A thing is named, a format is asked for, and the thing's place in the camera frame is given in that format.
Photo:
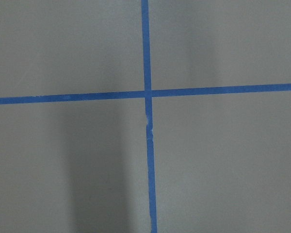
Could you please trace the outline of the long blue tape strip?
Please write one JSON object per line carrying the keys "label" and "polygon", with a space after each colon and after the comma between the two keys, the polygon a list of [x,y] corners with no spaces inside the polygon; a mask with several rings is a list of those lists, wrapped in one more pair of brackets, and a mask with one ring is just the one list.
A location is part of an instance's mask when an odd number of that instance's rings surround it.
{"label": "long blue tape strip", "polygon": [[148,1],[141,1],[142,36],[143,36],[143,60],[144,60],[144,86],[145,86],[145,115],[146,124],[146,152],[148,170],[148,197],[151,232],[157,230],[157,206],[155,186],[155,158],[153,141],[153,108],[151,85],[151,58],[150,58],[150,31]]}

